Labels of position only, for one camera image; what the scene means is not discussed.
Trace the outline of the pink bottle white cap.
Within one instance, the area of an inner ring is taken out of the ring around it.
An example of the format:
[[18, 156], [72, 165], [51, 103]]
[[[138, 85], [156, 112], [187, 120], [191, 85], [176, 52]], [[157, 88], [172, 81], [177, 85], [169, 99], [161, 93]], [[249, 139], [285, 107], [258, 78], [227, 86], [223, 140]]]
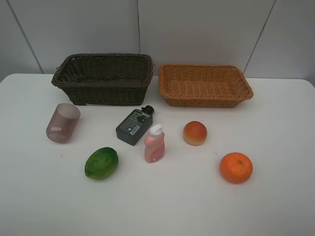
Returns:
[[149, 133], [144, 140], [144, 157], [148, 163], [155, 163], [164, 157], [164, 137], [165, 134], [162, 130], [162, 125], [157, 124], [150, 128]]

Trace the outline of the green lime fruit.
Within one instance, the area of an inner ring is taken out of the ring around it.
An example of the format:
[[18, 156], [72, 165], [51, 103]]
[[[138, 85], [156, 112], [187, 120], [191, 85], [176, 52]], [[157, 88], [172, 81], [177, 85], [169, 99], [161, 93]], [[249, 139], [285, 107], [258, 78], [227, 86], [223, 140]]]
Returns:
[[115, 172], [119, 164], [117, 152], [111, 147], [103, 147], [96, 150], [85, 163], [85, 176], [102, 180]]

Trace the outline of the orange mandarin fruit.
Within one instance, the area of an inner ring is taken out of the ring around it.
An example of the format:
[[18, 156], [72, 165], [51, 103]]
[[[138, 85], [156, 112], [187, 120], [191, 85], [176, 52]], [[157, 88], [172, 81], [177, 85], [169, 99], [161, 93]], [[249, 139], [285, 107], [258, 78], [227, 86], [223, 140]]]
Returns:
[[219, 166], [221, 176], [230, 183], [247, 181], [253, 173], [253, 164], [244, 154], [232, 152], [225, 155]]

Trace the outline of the dark grey flat bottle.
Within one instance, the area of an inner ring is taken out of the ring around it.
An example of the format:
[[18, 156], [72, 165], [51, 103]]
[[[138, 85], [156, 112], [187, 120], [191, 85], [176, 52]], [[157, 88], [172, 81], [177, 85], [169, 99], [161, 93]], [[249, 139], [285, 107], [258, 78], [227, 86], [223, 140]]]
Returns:
[[133, 110], [117, 127], [116, 135], [121, 141], [136, 145], [153, 124], [154, 109], [147, 105]]

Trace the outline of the orange wicker basket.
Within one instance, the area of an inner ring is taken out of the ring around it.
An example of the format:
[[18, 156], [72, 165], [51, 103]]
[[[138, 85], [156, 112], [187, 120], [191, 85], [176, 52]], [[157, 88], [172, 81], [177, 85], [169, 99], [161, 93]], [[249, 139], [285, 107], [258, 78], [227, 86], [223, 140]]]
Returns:
[[160, 94], [174, 107], [233, 108], [253, 97], [233, 65], [166, 63], [159, 68], [158, 82]]

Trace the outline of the dark brown wicker basket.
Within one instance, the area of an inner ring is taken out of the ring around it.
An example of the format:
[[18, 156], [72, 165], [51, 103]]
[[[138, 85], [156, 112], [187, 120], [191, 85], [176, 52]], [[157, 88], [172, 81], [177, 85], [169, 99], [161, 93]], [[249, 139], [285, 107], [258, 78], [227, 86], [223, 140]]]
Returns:
[[146, 54], [73, 54], [57, 68], [52, 84], [78, 106], [139, 106], [153, 77]]

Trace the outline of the purple translucent plastic cup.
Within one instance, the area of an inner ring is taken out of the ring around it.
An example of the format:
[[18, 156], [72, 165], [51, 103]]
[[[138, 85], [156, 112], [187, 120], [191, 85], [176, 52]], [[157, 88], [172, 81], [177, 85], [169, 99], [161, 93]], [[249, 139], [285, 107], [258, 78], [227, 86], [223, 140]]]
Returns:
[[71, 139], [80, 115], [80, 110], [74, 105], [58, 104], [46, 128], [48, 139], [55, 143], [67, 143]]

